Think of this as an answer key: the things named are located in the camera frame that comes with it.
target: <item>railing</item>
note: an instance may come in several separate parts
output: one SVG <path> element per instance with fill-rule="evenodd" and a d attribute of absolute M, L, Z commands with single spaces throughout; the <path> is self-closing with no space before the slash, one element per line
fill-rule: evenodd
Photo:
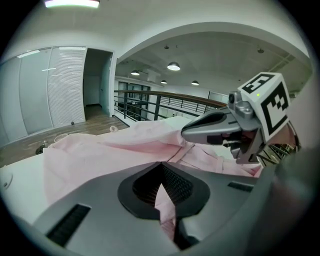
<path fill-rule="evenodd" d="M 195 118 L 208 111 L 225 107 L 226 104 L 212 99 L 192 95 L 152 91 L 152 90 L 115 90 L 114 110 L 133 121 L 150 121 L 172 117 L 170 113 L 187 118 Z M 271 144 L 258 155 L 262 165 L 278 164 L 294 149 L 287 144 Z"/>
<path fill-rule="evenodd" d="M 116 98 L 114 100 L 115 111 L 122 113 L 123 118 L 130 118 L 134 121 L 170 117 L 159 113 L 160 109 L 198 117 L 207 111 L 226 106 L 224 103 L 211 99 L 171 92 L 152 90 L 115 90 L 114 92 L 118 93 L 118 95 L 114 95 Z M 149 96 L 154 96 L 154 100 L 148 100 Z"/>

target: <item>white wall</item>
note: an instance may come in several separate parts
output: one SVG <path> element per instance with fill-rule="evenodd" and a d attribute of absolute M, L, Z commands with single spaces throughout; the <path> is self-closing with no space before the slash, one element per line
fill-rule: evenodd
<path fill-rule="evenodd" d="M 222 76 L 221 74 L 218 75 L 214 73 L 199 73 L 197 76 L 194 74 L 177 74 L 175 76 L 171 75 L 170 77 L 164 77 L 164 79 L 166 79 L 168 84 L 164 86 L 163 91 L 188 94 L 206 99 L 208 98 L 209 91 L 228 95 L 231 91 L 236 90 L 246 82 L 242 79 L 238 81 L 234 77 L 229 77 L 227 75 Z M 199 86 L 191 85 L 193 80 L 197 80 Z"/>
<path fill-rule="evenodd" d="M 161 91 L 162 88 L 164 87 L 163 85 L 159 85 L 159 84 L 155 84 L 152 82 L 143 81 L 143 80 L 135 79 L 131 77 L 115 76 L 115 80 L 119 82 L 124 82 L 124 83 L 136 84 L 141 86 L 149 86 L 153 91 Z"/>
<path fill-rule="evenodd" d="M 149 96 L 149 102 L 156 103 L 157 102 L 157 96 L 156 95 L 150 95 Z M 148 111 L 155 112 L 156 111 L 156 105 L 149 104 L 148 105 Z M 146 117 L 149 120 L 154 120 L 155 119 L 155 115 L 151 114 L 151 113 L 148 113 Z"/>
<path fill-rule="evenodd" d="M 114 98 L 114 84 L 115 77 L 112 69 L 112 58 L 111 54 L 104 61 L 101 74 L 101 87 L 100 87 L 100 105 L 102 106 L 103 112 L 105 112 L 110 117 L 112 116 L 112 110 L 114 108 L 113 98 Z"/>

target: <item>black vent grille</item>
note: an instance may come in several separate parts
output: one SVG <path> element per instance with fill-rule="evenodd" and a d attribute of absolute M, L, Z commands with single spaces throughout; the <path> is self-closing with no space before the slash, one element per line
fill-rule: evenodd
<path fill-rule="evenodd" d="M 165 166 L 162 166 L 162 168 L 164 174 L 163 187 L 173 204 L 177 206 L 191 196 L 193 185 L 190 181 L 171 171 L 169 168 Z"/>
<path fill-rule="evenodd" d="M 51 241 L 64 247 L 83 219 L 90 211 L 90 207 L 77 204 L 66 216 L 46 235 Z"/>
<path fill-rule="evenodd" d="M 133 192 L 143 202 L 155 207 L 160 185 L 163 185 L 175 206 L 188 199 L 193 191 L 190 181 L 160 164 L 133 183 Z"/>

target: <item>ceiling light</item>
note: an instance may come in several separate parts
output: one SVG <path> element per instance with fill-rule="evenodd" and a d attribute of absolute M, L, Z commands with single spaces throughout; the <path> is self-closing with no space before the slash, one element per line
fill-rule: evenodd
<path fill-rule="evenodd" d="M 138 70 L 133 70 L 132 72 L 131 72 L 131 75 L 134 75 L 134 76 L 139 76 L 140 75 L 140 73 L 139 73 L 139 71 Z"/>
<path fill-rule="evenodd" d="M 81 50 L 81 51 L 85 51 L 86 47 L 64 46 L 64 47 L 59 47 L 59 50 Z"/>
<path fill-rule="evenodd" d="M 170 62 L 167 68 L 173 71 L 180 70 L 180 66 L 177 62 Z"/>
<path fill-rule="evenodd" d="M 40 53 L 40 51 L 39 51 L 39 50 L 33 50 L 33 51 L 28 51 L 27 53 L 20 54 L 20 55 L 17 56 L 17 57 L 20 59 L 20 58 L 29 56 L 29 55 L 31 55 L 31 54 L 37 54 L 37 53 Z"/>
<path fill-rule="evenodd" d="M 258 53 L 260 53 L 260 54 L 263 54 L 264 52 L 265 52 L 265 50 L 264 49 L 262 49 L 262 48 L 260 48 L 260 47 L 258 47 L 258 49 L 256 50 Z"/>
<path fill-rule="evenodd" d="M 56 6 L 85 6 L 98 8 L 100 1 L 98 0 L 49 0 L 45 1 L 45 7 L 56 7 Z"/>

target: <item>black mesh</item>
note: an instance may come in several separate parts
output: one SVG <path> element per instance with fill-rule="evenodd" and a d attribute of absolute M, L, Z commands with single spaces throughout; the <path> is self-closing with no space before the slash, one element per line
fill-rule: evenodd
<path fill-rule="evenodd" d="M 198 214 L 210 197 L 204 181 L 166 162 L 156 162 L 124 179 L 117 195 L 121 204 L 137 218 L 160 220 L 155 203 L 161 184 L 175 205 L 177 219 Z"/>
<path fill-rule="evenodd" d="M 193 185 L 190 181 L 181 177 L 169 168 L 162 165 L 163 180 L 162 184 L 165 191 L 168 193 L 171 201 L 175 206 L 188 199 L 193 190 Z"/>
<path fill-rule="evenodd" d="M 189 198 L 193 191 L 190 181 L 162 164 L 139 177 L 132 188 L 140 200 L 154 207 L 161 184 L 175 206 Z"/>

